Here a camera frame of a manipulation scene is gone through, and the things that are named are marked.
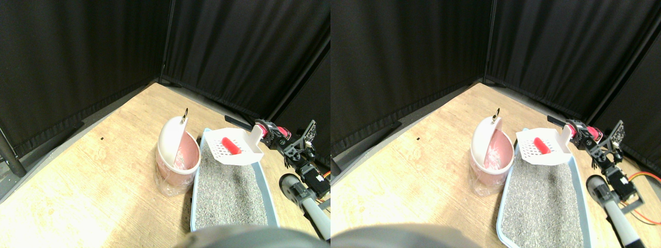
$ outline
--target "gray floor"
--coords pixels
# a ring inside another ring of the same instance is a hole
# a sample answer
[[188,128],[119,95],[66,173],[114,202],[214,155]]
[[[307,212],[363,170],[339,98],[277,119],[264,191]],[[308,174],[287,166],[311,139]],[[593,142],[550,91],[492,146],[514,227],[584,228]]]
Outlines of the gray floor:
[[[22,185],[23,182],[32,178],[37,172],[39,172],[39,170],[47,166],[48,163],[50,163],[55,157],[57,157],[69,146],[71,146],[71,144],[82,138],[87,132],[89,132],[89,130],[95,127],[100,121],[104,120],[109,114],[111,114],[117,108],[119,108],[124,103],[129,101],[132,97],[140,93],[140,91],[142,91],[143,89],[144,88],[141,87],[129,93],[125,97],[122,97],[121,99],[115,101],[114,103],[111,103],[110,105],[106,106],[100,111],[92,114],[90,117],[84,119],[83,122],[85,123],[85,125],[82,128],[78,129],[78,131],[75,133],[75,135],[73,135],[73,137],[69,138],[59,147],[51,148],[53,147],[53,144],[44,144],[38,147],[37,149],[35,149],[35,151],[24,156],[21,159],[21,162],[24,163],[24,166],[28,170],[28,174],[25,177],[21,179],[16,177],[9,171],[9,168],[7,167],[6,163],[0,163],[0,196],[4,196],[2,199],[0,199],[0,203],[2,203],[2,201],[4,201],[6,197],[8,197],[11,194],[11,192],[13,192],[18,187],[20,187],[20,185]],[[237,120],[244,120],[239,115],[231,112],[230,110],[227,110],[226,108],[220,106],[216,102],[213,102],[212,100],[209,100],[206,97],[199,95],[195,92],[192,92],[188,89],[184,89],[184,88],[170,88],[170,89],[220,114],[229,115],[233,118],[236,118]],[[429,115],[437,108],[441,107],[443,104],[452,100],[452,98],[458,96],[466,89],[468,89],[468,86],[462,87],[461,89],[458,89],[450,93],[449,95],[444,96],[441,99],[438,99],[428,104],[427,106],[422,107],[421,109],[411,113],[410,115],[400,119],[399,121],[402,122],[402,125],[393,132],[391,132],[390,134],[386,134],[386,133],[376,134],[338,155],[335,158],[336,161],[339,164],[341,164],[343,167],[346,167],[347,169],[345,169],[339,176],[337,176],[337,178],[335,178],[333,183],[336,183],[337,181],[341,180],[341,178],[343,178],[347,173],[351,172],[354,168],[360,166],[360,164],[362,164],[364,161],[369,159],[376,151],[379,151],[381,148],[385,147],[385,145],[387,145],[389,142],[392,142],[395,138],[399,137],[409,128],[420,122],[424,117]],[[547,108],[543,104],[529,97],[523,96],[522,94],[517,93],[511,89],[499,88],[499,87],[494,87],[493,89],[504,95],[507,95],[508,97],[522,104],[528,105],[532,109],[535,109],[543,114],[551,115],[554,116],[555,118],[563,119],[563,117],[560,114],[556,113],[550,108]],[[377,142],[379,139],[381,139],[383,136],[387,136],[387,138],[385,138],[383,141],[379,142],[378,144],[374,145],[374,143]],[[48,150],[45,153],[46,154],[45,156],[35,157],[32,155],[33,153],[44,153],[43,151],[45,149]],[[650,180],[650,183],[654,188],[654,190],[656,191],[657,196],[661,198],[661,185],[653,180]]]

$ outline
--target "white litter scoop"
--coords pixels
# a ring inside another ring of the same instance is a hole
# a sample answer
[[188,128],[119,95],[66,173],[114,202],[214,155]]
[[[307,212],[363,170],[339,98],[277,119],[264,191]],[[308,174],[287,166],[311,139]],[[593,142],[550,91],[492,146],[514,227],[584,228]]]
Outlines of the white litter scoop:
[[[563,133],[559,134],[554,128],[535,128],[516,133],[521,157],[533,165],[559,165],[567,163],[572,158],[572,152],[567,147],[572,131],[565,125]],[[550,150],[542,154],[535,146],[535,138],[539,138]]]
[[[257,146],[262,139],[262,129],[254,125],[253,131],[248,135],[240,128],[222,128],[204,133],[209,149],[214,159],[224,165],[250,165],[259,162],[264,153]],[[232,154],[224,145],[223,138],[228,138],[240,150],[239,154]]]

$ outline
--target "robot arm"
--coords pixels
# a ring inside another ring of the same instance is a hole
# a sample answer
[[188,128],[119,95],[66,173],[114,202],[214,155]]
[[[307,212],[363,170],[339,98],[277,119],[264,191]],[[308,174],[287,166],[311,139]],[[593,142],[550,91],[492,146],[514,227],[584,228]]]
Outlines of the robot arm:
[[[599,203],[608,215],[607,220],[613,227],[622,247],[644,247],[640,237],[633,229],[625,214],[638,208],[644,202],[636,186],[629,182],[627,176],[617,166],[623,160],[623,152],[619,144],[624,138],[624,125],[620,120],[610,136],[603,138],[603,133],[589,127],[578,120],[567,120],[566,125],[572,130],[571,142],[579,150],[587,151],[592,158],[592,168],[599,168],[602,175],[592,175],[586,181],[590,196]],[[611,161],[607,155],[613,155]],[[620,209],[618,203],[626,202],[638,196],[635,202]]]
[[301,178],[293,174],[283,175],[280,178],[282,194],[303,211],[303,215],[310,221],[321,239],[330,240],[331,219],[315,202],[315,199],[322,199],[331,191],[331,184],[311,164],[315,159],[315,148],[312,146],[312,140],[317,134],[315,121],[312,120],[303,135],[294,142],[290,141],[292,134],[285,128],[267,120],[258,119],[255,120],[255,124],[262,128],[262,142],[269,149],[280,152],[284,157],[285,166],[293,167]]

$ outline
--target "gray litter granules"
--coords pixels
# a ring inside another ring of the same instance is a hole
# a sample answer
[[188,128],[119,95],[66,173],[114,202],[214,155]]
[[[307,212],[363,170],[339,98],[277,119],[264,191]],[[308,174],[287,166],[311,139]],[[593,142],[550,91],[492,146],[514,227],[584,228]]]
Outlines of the gray litter granules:
[[531,165],[520,152],[514,163],[503,234],[519,247],[583,247],[569,165]]
[[252,166],[224,165],[214,159],[209,144],[204,144],[198,176],[197,229],[227,224],[268,224]]

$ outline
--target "curtain fold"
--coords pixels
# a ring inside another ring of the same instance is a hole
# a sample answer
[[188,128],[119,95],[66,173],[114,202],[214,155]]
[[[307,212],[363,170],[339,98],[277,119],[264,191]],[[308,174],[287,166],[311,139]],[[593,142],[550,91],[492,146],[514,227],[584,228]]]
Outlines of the curtain fold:
[[488,78],[586,120],[627,73],[659,1],[499,1]]
[[332,157],[482,76],[490,1],[337,1],[330,51],[276,120]]
[[330,1],[177,1],[166,79],[266,118],[305,82],[330,28]]
[[0,3],[0,128],[19,156],[157,75],[168,6]]

